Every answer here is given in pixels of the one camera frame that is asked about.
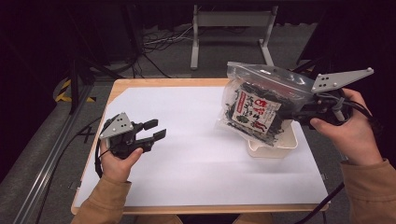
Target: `person's right hand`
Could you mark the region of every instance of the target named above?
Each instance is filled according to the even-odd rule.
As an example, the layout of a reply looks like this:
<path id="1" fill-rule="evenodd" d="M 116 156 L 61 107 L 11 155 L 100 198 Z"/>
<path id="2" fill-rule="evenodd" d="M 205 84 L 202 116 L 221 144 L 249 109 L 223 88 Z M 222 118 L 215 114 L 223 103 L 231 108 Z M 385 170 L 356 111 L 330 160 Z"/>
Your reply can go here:
<path id="1" fill-rule="evenodd" d="M 102 155 L 102 153 L 106 152 L 101 158 L 103 174 L 115 181 L 121 183 L 126 182 L 129 177 L 129 173 L 131 173 L 132 166 L 139 160 L 140 156 L 142 155 L 143 148 L 137 148 L 125 160 L 117 158 L 111 152 L 107 151 L 108 149 L 106 147 L 106 141 L 101 141 L 100 153 Z"/>
<path id="2" fill-rule="evenodd" d="M 349 89 L 343 89 L 343 91 L 347 99 L 367 108 L 359 92 Z M 348 157 L 349 163 L 371 165 L 383 160 L 370 123 L 358 110 L 353 109 L 352 117 L 341 126 L 331 125 L 321 119 L 311 119 L 310 123 L 319 133 L 332 140 L 335 147 Z"/>

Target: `white tabletop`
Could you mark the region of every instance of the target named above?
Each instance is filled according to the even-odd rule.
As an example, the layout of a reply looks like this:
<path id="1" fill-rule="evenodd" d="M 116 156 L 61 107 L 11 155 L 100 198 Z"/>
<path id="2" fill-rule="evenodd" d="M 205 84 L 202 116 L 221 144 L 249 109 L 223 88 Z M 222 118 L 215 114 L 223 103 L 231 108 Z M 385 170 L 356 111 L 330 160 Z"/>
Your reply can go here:
<path id="1" fill-rule="evenodd" d="M 125 112 L 134 122 L 158 119 L 166 137 L 133 167 L 125 206 L 194 206 L 320 203 L 327 196 L 301 126 L 284 159 L 252 158 L 239 134 L 219 129 L 224 87 L 136 87 L 110 103 L 105 120 Z M 80 207 L 99 178 L 91 152 L 73 206 Z"/>

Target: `sleeve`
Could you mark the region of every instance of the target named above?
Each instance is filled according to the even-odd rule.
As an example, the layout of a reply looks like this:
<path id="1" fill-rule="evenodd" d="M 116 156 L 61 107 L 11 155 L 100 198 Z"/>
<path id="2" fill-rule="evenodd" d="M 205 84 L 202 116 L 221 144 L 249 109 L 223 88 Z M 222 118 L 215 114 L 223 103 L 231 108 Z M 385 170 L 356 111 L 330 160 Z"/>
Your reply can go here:
<path id="1" fill-rule="evenodd" d="M 78 209 L 72 224 L 119 223 L 131 183 L 116 182 L 105 175 Z"/>
<path id="2" fill-rule="evenodd" d="M 342 162 L 350 221 L 396 223 L 396 171 L 388 160 L 371 166 Z"/>

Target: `plastic bag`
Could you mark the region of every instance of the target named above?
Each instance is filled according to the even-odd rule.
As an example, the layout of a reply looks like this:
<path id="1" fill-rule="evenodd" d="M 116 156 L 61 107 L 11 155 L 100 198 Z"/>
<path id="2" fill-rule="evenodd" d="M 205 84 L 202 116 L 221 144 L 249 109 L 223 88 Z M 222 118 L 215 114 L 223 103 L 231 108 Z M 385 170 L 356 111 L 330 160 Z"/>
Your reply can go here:
<path id="1" fill-rule="evenodd" d="M 224 89 L 218 124 L 273 147 L 292 122 L 276 112 L 296 112 L 311 101 L 314 80 L 264 64 L 227 65 L 230 81 Z"/>

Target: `dark background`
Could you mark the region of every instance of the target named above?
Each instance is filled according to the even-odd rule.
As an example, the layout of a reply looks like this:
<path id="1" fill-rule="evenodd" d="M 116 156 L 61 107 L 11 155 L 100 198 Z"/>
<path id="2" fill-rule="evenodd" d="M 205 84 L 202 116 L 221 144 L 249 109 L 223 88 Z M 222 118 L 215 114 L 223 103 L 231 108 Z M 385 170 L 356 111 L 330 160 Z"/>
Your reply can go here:
<path id="1" fill-rule="evenodd" d="M 317 64 L 315 72 L 374 68 L 374 75 L 349 88 L 363 94 L 373 114 L 384 124 L 378 144 L 383 156 L 393 165 L 396 164 L 393 137 L 396 111 L 392 105 L 396 84 L 394 5 L 390 1 L 358 5 L 344 2 L 330 8 L 292 4 L 279 7 L 276 17 L 276 25 L 320 22 L 301 56 L 302 60 L 327 56 Z M 76 55 L 101 65 L 133 62 L 140 54 L 143 28 L 158 25 L 159 29 L 172 30 L 191 23 L 193 9 L 192 6 L 125 7 L 131 16 L 128 20 L 122 17 L 117 4 L 49 7 L 45 1 L 0 3 L 1 180 L 56 106 L 54 89 L 68 76 L 69 64 Z M 125 24 L 134 29 L 125 28 Z"/>

